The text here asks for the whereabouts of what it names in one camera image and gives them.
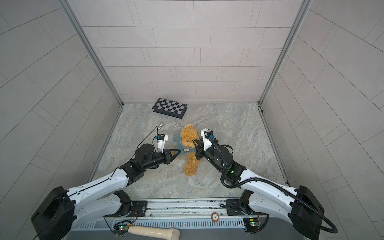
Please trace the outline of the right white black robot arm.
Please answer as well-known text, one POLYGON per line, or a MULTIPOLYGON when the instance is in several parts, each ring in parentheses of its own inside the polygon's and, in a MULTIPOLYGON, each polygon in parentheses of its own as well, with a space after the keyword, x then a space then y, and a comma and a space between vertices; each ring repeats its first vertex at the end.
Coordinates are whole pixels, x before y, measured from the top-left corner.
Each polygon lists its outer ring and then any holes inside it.
POLYGON ((225 146, 207 139, 193 141, 197 159, 205 158, 221 173, 228 189, 243 189, 238 208, 246 215, 263 213, 291 223, 310 240, 320 237, 325 209, 310 189, 293 188, 267 180, 233 160, 225 146))

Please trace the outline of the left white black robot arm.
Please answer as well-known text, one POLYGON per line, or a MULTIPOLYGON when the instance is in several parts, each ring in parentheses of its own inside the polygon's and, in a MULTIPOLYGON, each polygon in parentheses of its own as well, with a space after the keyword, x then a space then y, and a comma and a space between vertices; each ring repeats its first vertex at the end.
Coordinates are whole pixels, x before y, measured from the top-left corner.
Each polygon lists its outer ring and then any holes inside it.
POLYGON ((144 144, 128 162, 104 177, 70 189, 54 188, 31 217, 36 238, 61 240, 93 219, 128 214, 124 206, 130 205, 130 198, 123 189, 142 178, 146 170, 170 164, 180 153, 179 149, 155 152, 153 145, 144 144))

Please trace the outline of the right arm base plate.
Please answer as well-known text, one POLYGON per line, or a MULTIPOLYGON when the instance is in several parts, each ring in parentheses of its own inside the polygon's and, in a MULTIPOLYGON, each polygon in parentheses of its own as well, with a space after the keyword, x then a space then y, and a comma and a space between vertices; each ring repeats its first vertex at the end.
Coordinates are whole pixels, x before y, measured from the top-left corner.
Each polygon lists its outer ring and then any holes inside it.
POLYGON ((228 216, 247 216, 241 209, 240 199, 227 199, 226 209, 228 216))

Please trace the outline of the tan teddy bear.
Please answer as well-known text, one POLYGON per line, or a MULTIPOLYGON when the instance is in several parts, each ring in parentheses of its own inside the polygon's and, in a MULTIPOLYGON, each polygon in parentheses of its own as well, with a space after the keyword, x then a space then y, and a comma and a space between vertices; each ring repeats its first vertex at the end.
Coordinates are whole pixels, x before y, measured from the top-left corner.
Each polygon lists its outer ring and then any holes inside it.
POLYGON ((199 133, 192 124, 186 125, 181 131, 181 140, 184 147, 189 148, 190 151, 187 154, 187 162, 184 167, 185 175, 190 177, 197 173, 198 165, 200 161, 196 157, 194 140, 199 139, 199 133))

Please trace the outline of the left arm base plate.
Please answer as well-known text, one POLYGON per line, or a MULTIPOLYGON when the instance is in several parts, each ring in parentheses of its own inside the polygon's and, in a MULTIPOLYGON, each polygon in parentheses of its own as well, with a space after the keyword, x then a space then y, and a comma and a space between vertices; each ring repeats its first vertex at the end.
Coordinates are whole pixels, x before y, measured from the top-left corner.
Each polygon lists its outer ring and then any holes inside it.
POLYGON ((133 217, 144 217, 147 210, 147 201, 132 201, 129 204, 122 204, 122 208, 118 213, 119 217, 133 218, 133 217))

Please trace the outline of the grey-green teddy sweater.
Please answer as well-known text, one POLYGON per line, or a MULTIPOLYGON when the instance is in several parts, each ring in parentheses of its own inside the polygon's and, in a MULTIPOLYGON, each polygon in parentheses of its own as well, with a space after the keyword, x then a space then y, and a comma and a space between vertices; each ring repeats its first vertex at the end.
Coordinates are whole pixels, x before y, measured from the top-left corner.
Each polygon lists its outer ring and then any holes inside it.
POLYGON ((183 145, 181 134, 174 134, 173 141, 174 141, 174 143, 177 144, 176 149, 181 150, 181 153, 178 155, 179 157, 187 155, 189 153, 193 153, 196 151, 195 147, 189 148, 189 147, 185 147, 183 145))

